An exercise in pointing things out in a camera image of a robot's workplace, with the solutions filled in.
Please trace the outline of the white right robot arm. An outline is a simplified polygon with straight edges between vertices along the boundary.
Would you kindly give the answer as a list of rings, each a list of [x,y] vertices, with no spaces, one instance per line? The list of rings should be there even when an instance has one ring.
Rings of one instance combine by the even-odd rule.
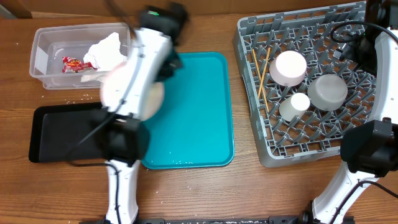
[[[376,76],[369,120],[345,132],[340,147],[342,163],[326,189],[308,204],[297,223],[353,223],[346,212],[370,185],[396,197],[378,183],[397,170],[397,1],[367,1],[362,34],[342,39],[334,57],[350,59]]]

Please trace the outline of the white plate with rice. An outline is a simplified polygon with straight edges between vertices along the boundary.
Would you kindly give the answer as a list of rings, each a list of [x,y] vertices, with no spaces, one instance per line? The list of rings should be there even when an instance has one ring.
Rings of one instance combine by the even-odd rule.
[[[133,78],[135,66],[121,63],[108,72],[100,87],[100,100],[109,112],[120,116],[133,115],[141,121],[151,118],[160,109],[165,95],[162,82],[151,82],[140,72]]]

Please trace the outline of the pale green cup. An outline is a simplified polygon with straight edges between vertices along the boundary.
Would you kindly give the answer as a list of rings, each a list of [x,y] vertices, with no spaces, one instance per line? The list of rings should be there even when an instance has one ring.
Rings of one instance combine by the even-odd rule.
[[[295,116],[301,118],[310,106],[310,99],[304,93],[295,93],[279,106],[280,116],[286,120],[291,121]]]

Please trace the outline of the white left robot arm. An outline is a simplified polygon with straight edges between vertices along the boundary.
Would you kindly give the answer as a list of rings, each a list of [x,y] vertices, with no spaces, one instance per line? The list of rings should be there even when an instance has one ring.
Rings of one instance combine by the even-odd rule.
[[[73,145],[65,156],[75,167],[74,152],[94,138],[104,162],[91,166],[107,169],[109,205],[100,223],[137,223],[137,180],[141,160],[150,143],[150,132],[144,125],[145,107],[150,89],[173,76],[182,67],[176,52],[178,38],[188,21],[183,4],[170,2],[167,9],[147,6],[139,13],[139,27],[134,28],[129,16],[114,2],[107,1],[111,13],[119,17],[134,34],[127,60],[110,71],[100,87],[100,110],[93,111],[94,129]]]

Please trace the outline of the pink bowl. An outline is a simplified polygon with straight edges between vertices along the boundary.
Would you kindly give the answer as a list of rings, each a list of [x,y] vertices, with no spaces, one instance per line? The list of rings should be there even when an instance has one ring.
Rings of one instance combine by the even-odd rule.
[[[288,50],[279,54],[271,63],[269,73],[282,86],[296,86],[305,78],[307,61],[300,53]]]

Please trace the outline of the wooden chopstick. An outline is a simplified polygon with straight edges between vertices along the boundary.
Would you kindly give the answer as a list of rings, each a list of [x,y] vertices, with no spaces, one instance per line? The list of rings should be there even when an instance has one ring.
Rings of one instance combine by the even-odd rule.
[[[261,79],[260,79],[259,91],[258,91],[258,94],[257,94],[257,96],[259,98],[261,97],[261,93],[263,91],[262,89],[263,89],[263,85],[264,85],[264,79],[265,79],[265,76],[266,76],[267,66],[268,66],[268,63],[269,63],[270,53],[271,53],[271,47],[268,47],[267,48],[267,55],[266,55],[266,59],[265,59],[265,64],[264,64],[264,68],[263,68]]]
[[[257,96],[258,96],[259,99],[262,98],[264,100],[267,112],[269,112],[269,107],[268,107],[267,100],[266,100],[266,92],[264,90],[264,79],[265,79],[265,74],[266,74],[266,71],[267,71],[267,65],[269,63],[270,52],[271,52],[271,48],[269,47],[267,49],[267,54],[266,54],[266,59],[265,59],[265,62],[264,62],[263,71],[262,71],[262,73],[260,73],[260,68],[259,68],[259,65],[258,65],[258,62],[257,62],[257,57],[256,57],[256,54],[255,54],[255,50],[252,49],[252,56],[253,56],[253,59],[254,59],[256,72],[259,75],[259,79],[260,79]]]

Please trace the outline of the grey dishwasher rack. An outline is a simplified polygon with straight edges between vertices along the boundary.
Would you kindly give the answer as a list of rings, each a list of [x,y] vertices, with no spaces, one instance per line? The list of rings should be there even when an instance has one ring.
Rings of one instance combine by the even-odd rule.
[[[251,110],[250,120],[257,154],[266,167],[290,166],[335,156],[347,130],[364,124],[372,110],[376,77],[362,70],[354,71],[350,60],[339,61],[333,53],[337,44],[330,39],[334,26],[352,21],[352,26],[338,30],[339,35],[361,34],[364,27],[364,2],[328,7],[244,17],[237,23],[233,39],[240,76],[245,84]],[[264,79],[264,100],[259,99],[259,75],[256,72],[252,49],[262,73],[267,48],[271,47]],[[281,86],[269,74],[269,65],[280,53],[293,50],[307,61],[304,80],[296,86]],[[343,105],[334,111],[322,111],[315,106],[301,118],[284,120],[280,104],[295,93],[306,93],[311,82],[322,75],[342,78],[348,94]]]

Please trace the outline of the grey-green small bowl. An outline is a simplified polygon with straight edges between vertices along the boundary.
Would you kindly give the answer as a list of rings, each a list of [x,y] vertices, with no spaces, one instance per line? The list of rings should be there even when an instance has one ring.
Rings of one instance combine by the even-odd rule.
[[[308,87],[307,95],[311,103],[323,111],[340,108],[348,94],[345,81],[337,75],[327,74],[317,78]]]

